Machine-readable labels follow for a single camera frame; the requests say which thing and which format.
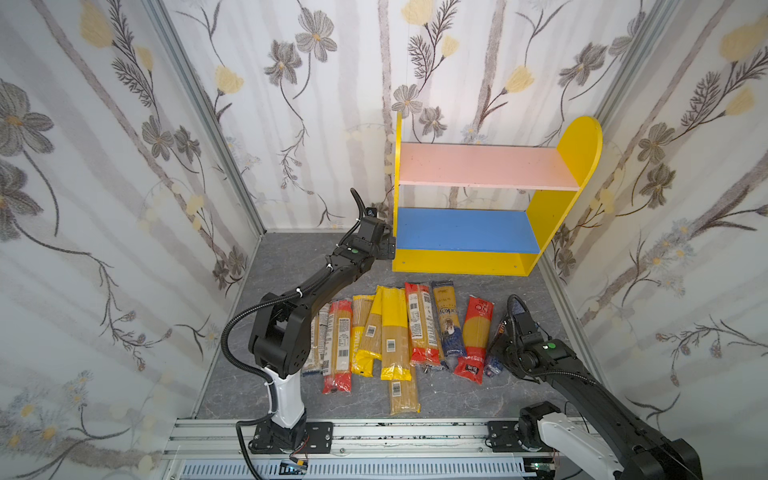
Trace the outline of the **red labelled spaghetti bag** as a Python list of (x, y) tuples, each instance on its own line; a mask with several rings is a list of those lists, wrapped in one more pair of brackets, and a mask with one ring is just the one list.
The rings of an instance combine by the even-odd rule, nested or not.
[(411, 364), (438, 367), (440, 346), (428, 285), (406, 283), (405, 295), (411, 345)]

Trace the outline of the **red yellow spaghetti bag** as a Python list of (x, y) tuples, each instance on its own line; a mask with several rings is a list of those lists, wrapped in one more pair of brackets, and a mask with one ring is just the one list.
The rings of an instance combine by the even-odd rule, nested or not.
[(469, 298), (462, 330), (465, 353), (459, 357), (454, 373), (478, 385), (482, 384), (493, 312), (492, 302)]

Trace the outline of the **blue gold spaghetti bag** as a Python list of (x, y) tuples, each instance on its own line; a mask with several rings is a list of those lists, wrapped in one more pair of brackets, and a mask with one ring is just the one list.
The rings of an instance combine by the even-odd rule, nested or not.
[(458, 359), (466, 354), (454, 283), (451, 280), (435, 281), (431, 283), (431, 290), (445, 357), (443, 363), (453, 371)]

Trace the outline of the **dark blue Barilla spaghetti bag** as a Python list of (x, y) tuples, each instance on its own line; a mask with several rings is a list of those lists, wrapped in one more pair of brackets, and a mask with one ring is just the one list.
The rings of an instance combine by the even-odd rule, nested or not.
[(505, 367), (503, 364), (504, 353), (507, 346), (505, 334), (495, 336), (488, 344), (485, 359), (484, 374), (488, 378), (500, 375)]

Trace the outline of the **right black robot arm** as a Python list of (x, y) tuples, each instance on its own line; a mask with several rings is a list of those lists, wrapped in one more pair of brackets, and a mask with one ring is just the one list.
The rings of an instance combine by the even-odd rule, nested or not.
[(594, 479), (701, 479), (699, 455), (685, 440), (670, 440), (640, 419), (600, 383), (577, 354), (533, 319), (521, 297), (508, 297), (504, 331), (491, 351), (515, 377), (546, 383), (596, 430), (576, 426), (551, 402), (520, 410), (521, 447), (549, 447)]

